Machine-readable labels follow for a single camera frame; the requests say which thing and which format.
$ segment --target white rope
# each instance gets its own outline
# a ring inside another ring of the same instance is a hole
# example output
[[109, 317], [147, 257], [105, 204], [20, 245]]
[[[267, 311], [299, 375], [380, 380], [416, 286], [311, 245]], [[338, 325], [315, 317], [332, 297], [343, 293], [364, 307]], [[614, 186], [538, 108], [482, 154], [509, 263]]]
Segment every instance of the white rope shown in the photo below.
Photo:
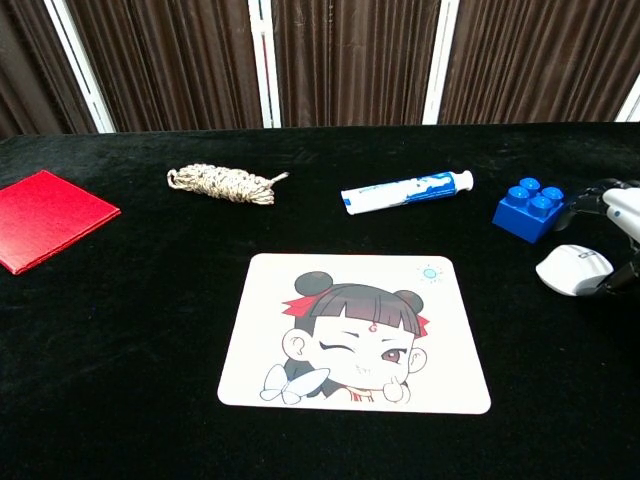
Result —
[[169, 170], [167, 182], [176, 190], [204, 193], [213, 198], [224, 198], [237, 203], [273, 205], [274, 193], [271, 187], [278, 180], [288, 176], [285, 172], [268, 180], [237, 168], [196, 163], [178, 171]]

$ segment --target toy block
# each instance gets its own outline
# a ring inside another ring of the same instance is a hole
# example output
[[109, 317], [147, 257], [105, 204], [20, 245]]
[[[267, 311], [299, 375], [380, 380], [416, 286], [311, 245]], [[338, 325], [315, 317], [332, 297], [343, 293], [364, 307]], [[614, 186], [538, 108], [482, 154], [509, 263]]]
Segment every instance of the toy block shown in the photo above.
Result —
[[493, 224], [529, 243], [536, 243], [553, 227], [562, 207], [564, 194], [556, 187], [540, 187], [535, 178], [523, 178], [509, 188], [500, 200]]

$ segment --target white window frame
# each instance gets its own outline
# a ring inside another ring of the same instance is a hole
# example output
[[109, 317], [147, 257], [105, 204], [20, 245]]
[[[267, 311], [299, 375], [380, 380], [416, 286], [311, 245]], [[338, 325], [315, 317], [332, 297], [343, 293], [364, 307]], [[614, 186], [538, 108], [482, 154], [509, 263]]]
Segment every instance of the white window frame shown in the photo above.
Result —
[[248, 3], [262, 122], [265, 128], [280, 128], [280, 97], [273, 42], [271, 0], [248, 0]]
[[622, 104], [616, 122], [640, 122], [640, 75]]
[[65, 0], [43, 0], [98, 133], [115, 128]]
[[427, 96], [422, 116], [423, 125], [435, 125], [438, 123], [459, 6], [460, 0], [442, 0], [440, 3], [438, 27], [436, 29], [429, 82], [427, 84]]

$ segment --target white mouse pad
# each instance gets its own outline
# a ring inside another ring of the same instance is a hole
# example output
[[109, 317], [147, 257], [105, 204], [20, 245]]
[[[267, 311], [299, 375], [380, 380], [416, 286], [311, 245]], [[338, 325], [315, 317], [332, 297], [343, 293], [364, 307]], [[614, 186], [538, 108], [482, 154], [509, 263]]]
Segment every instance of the white mouse pad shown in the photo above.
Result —
[[436, 256], [255, 256], [218, 397], [381, 412], [491, 405], [453, 265]]

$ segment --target black tablecloth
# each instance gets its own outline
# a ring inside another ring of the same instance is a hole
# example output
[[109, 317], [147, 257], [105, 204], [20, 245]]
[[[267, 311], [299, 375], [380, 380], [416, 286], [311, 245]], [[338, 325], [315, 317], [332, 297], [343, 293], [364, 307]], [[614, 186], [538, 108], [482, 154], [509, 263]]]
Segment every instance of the black tablecloth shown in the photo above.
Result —
[[[171, 190], [192, 163], [273, 177], [272, 207]], [[573, 192], [640, 178], [640, 126], [562, 124], [19, 137], [0, 186], [40, 169], [122, 215], [23, 275], [0, 271], [4, 478], [639, 478], [637, 295], [563, 297], [534, 267], [577, 243], [620, 264], [584, 216], [535, 245], [493, 226], [526, 176]], [[340, 190], [470, 169], [470, 193], [349, 216]], [[250, 258], [443, 255], [492, 397], [485, 415], [227, 407], [216, 395]]]

